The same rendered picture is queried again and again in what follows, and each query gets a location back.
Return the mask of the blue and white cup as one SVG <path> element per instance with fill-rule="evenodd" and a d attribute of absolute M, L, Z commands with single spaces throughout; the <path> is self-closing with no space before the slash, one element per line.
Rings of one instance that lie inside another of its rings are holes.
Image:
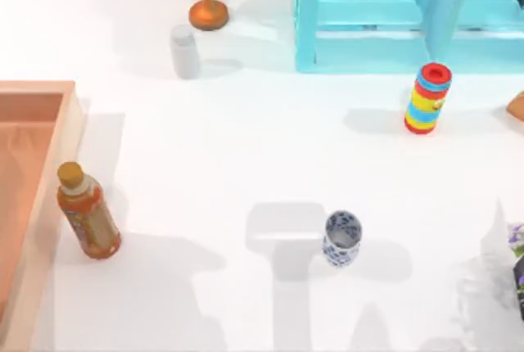
<path fill-rule="evenodd" d="M 325 224 L 322 252 L 331 265 L 343 268 L 358 255 L 362 236 L 361 222 L 354 214 L 345 210 L 335 211 Z"/>

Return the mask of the white bottle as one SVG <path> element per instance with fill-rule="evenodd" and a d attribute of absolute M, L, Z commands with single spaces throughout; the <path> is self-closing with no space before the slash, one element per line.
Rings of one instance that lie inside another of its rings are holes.
<path fill-rule="evenodd" d="M 200 74 L 200 56 L 192 29 L 186 25 L 173 27 L 169 46 L 174 72 L 180 79 L 195 79 Z"/>

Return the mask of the stack of coloured rings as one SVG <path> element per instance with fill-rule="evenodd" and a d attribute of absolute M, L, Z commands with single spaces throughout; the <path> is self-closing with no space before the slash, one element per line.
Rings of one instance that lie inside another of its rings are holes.
<path fill-rule="evenodd" d="M 443 64 L 423 65 L 414 82 L 404 115 L 404 125 L 415 134 L 428 134 L 435 127 L 452 81 L 451 70 Z"/>

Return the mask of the light blue rack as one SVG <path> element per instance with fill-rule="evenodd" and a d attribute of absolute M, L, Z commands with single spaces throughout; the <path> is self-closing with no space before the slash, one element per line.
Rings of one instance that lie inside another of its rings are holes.
<path fill-rule="evenodd" d="M 293 0 L 302 72 L 524 74 L 524 0 Z"/>

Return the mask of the orange bottle with tan cap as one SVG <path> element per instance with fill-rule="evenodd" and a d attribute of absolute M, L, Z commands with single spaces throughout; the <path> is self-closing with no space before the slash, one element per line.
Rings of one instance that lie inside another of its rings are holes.
<path fill-rule="evenodd" d="M 91 259 L 107 259 L 120 248 L 121 234 L 106 204 L 101 184 L 73 161 L 57 170 L 57 204 L 69 221 L 82 251 Z"/>

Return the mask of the salmon-coloured shallow box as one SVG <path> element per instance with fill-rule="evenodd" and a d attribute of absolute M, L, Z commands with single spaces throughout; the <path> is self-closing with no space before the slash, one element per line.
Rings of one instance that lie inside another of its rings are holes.
<path fill-rule="evenodd" d="M 0 80 L 0 352 L 29 352 L 61 229 L 58 166 L 84 113 L 72 81 Z"/>

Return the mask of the brown bread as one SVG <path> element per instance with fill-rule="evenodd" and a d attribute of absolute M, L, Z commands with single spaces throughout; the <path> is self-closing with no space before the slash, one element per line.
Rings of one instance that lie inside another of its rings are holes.
<path fill-rule="evenodd" d="M 514 118 L 524 122 L 524 91 L 519 92 L 506 106 L 506 111 Z"/>

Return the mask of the purple and black carton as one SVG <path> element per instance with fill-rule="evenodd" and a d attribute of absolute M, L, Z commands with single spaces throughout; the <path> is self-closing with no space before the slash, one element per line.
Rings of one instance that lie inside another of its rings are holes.
<path fill-rule="evenodd" d="M 521 319 L 524 322 L 524 223 L 510 228 L 508 245 L 516 256 L 513 266 L 513 276 L 517 289 L 517 301 Z"/>

